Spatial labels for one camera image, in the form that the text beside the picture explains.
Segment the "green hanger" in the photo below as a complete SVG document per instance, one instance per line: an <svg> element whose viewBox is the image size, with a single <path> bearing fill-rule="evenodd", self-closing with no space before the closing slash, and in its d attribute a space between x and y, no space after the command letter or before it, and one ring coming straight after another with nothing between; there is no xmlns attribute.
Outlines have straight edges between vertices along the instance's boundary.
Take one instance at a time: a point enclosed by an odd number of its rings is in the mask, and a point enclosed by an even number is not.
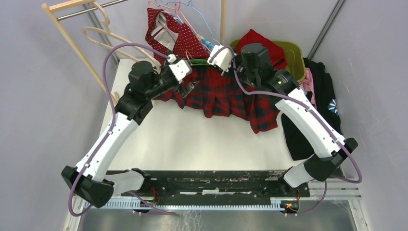
<svg viewBox="0 0 408 231"><path fill-rule="evenodd" d="M207 59L188 59L188 62L192 65L192 66L204 66L204 65L210 65L207 61Z"/></svg>

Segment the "red plaid shirt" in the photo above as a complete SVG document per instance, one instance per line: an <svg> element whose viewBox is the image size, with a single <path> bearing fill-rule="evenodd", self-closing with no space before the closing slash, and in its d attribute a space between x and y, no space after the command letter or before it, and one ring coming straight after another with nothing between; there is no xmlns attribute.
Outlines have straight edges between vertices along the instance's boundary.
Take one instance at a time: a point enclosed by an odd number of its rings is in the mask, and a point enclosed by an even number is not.
<svg viewBox="0 0 408 231"><path fill-rule="evenodd" d="M185 87L188 83L196 83L196 86L185 98L170 90L156 99L174 100L181 109L201 110L207 118L234 115L248 121L255 134L278 126L278 110L264 96L245 94L234 76L224 77L209 66L195 66L182 85Z"/></svg>

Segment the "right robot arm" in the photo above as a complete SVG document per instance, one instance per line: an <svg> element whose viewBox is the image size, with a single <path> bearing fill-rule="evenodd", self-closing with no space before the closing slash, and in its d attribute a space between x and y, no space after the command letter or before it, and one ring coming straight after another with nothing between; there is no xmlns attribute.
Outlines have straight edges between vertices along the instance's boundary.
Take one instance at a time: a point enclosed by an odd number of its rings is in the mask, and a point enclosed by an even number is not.
<svg viewBox="0 0 408 231"><path fill-rule="evenodd" d="M267 97L293 122L314 151L279 178L278 191L281 195L291 196L303 183L324 182L334 176L334 171L346 159L355 167L358 178L343 180L355 184L362 182L361 171L351 155L358 146L357 141L345 138L323 118L288 71L274 68L266 47L260 43L247 44L237 55L231 46L222 46L211 56L212 60L218 58L231 68L245 94Z"/></svg>

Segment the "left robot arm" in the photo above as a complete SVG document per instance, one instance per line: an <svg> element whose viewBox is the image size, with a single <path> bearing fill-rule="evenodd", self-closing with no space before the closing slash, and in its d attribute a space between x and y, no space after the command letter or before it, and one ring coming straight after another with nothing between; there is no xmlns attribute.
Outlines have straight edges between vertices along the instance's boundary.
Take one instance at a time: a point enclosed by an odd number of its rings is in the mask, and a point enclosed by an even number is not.
<svg viewBox="0 0 408 231"><path fill-rule="evenodd" d="M108 175L108 168L125 141L152 110L154 98L169 90L186 97L194 89L193 83L182 86L183 79L191 73L192 67L184 59L165 61L160 73L148 61L133 64L128 74L129 83L114 107L104 134L74 167L66 166L62 170L62 177L73 194L101 208L114 195L135 191L144 196L151 191L151 182L141 170L133 168Z"/></svg>

